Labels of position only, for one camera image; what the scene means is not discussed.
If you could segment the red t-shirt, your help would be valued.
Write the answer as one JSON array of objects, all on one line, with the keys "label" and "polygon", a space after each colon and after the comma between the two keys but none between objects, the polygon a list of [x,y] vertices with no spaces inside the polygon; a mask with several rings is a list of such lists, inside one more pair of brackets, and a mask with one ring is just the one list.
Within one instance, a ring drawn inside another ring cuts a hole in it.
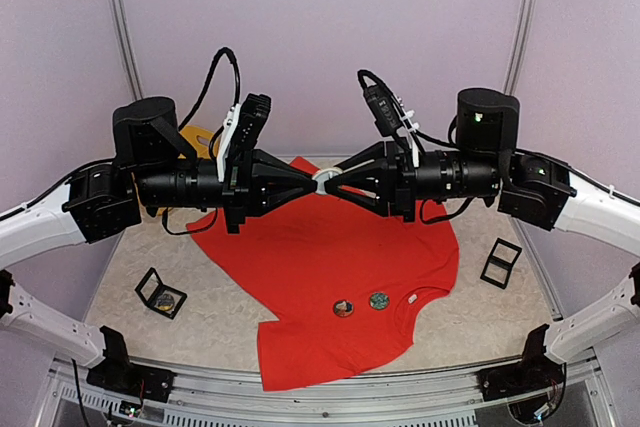
[{"label": "red t-shirt", "polygon": [[[308,195],[237,235],[223,217],[188,225],[194,242],[272,314],[259,325],[262,384],[284,391],[386,365],[412,346],[416,318],[453,289],[459,245],[451,225],[379,217],[347,201]],[[374,292],[390,297],[382,311]],[[407,299],[417,295],[409,304]],[[353,303],[346,318],[335,302]]]}]

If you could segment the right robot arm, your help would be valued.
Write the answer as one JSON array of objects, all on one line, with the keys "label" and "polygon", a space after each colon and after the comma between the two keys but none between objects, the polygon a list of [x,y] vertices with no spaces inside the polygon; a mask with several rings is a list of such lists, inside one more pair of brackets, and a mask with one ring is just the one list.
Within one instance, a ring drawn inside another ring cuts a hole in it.
[{"label": "right robot arm", "polygon": [[[638,201],[563,161],[520,149],[516,98],[487,88],[460,91],[455,141],[428,152],[398,137],[410,116],[383,88],[367,87],[364,98],[382,140],[320,175],[322,192],[406,221],[415,219],[420,200],[481,199],[541,229],[573,232],[638,253]],[[556,386],[575,356],[638,321],[639,273],[632,270],[601,299],[532,330],[518,362],[481,370],[482,396],[496,400]]]}]

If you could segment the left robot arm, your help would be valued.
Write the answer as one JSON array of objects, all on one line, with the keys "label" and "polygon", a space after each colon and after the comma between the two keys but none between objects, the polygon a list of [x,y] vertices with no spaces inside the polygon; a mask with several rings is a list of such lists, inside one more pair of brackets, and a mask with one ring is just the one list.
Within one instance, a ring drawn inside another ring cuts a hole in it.
[{"label": "left robot arm", "polygon": [[75,320],[35,299],[10,267],[60,247],[91,244],[139,224],[164,208],[223,211],[229,232],[313,193],[312,176],[257,148],[271,110],[250,95],[227,117],[216,158],[200,157],[181,134],[173,100],[149,97],[112,118],[116,154],[90,162],[37,198],[1,217],[1,325],[41,340],[87,369],[92,385],[125,395],[170,385],[164,369],[133,363],[124,337]]}]

